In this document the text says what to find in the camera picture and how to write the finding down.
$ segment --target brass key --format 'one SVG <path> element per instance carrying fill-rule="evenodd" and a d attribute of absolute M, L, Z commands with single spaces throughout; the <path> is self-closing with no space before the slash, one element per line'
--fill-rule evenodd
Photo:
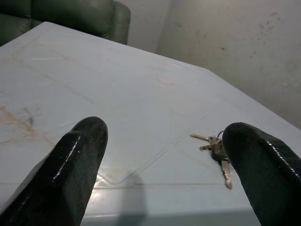
<path fill-rule="evenodd" d="M 210 144 L 200 147 L 200 150 L 211 150 L 211 157 L 217 161 L 222 167 L 222 174 L 225 177 L 225 185 L 228 189 L 231 189 L 232 182 L 230 176 L 230 162 L 222 148 L 222 139 L 217 137 L 204 137 L 198 134 L 190 134 L 191 137 L 208 141 Z"/>

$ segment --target table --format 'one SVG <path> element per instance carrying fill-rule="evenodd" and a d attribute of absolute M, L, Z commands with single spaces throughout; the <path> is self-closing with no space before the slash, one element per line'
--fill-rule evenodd
<path fill-rule="evenodd" d="M 82 225 L 260 225 L 190 133 L 242 121 L 301 156 L 300 130 L 212 72 L 45 22 L 0 47 L 0 208 L 88 116 L 109 141 Z"/>

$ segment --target white wall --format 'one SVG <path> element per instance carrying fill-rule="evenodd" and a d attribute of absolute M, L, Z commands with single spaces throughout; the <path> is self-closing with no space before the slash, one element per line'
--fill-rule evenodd
<path fill-rule="evenodd" d="M 171 0 L 118 0 L 131 10 L 128 45 L 155 52 Z"/>
<path fill-rule="evenodd" d="M 300 0 L 174 0 L 157 53 L 213 71 L 301 128 Z"/>

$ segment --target sofa armrest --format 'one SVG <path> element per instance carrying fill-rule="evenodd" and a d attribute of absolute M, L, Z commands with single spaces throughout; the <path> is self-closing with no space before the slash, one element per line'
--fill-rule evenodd
<path fill-rule="evenodd" d="M 127 44 L 128 30 L 131 21 L 131 12 L 127 6 L 115 1 L 114 15 L 109 31 L 109 40 Z"/>

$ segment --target sofa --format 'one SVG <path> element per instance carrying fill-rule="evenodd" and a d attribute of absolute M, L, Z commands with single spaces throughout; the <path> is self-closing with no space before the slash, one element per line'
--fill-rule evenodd
<path fill-rule="evenodd" d="M 130 10 L 113 0 L 0 0 L 0 46 L 44 21 L 127 44 Z"/>

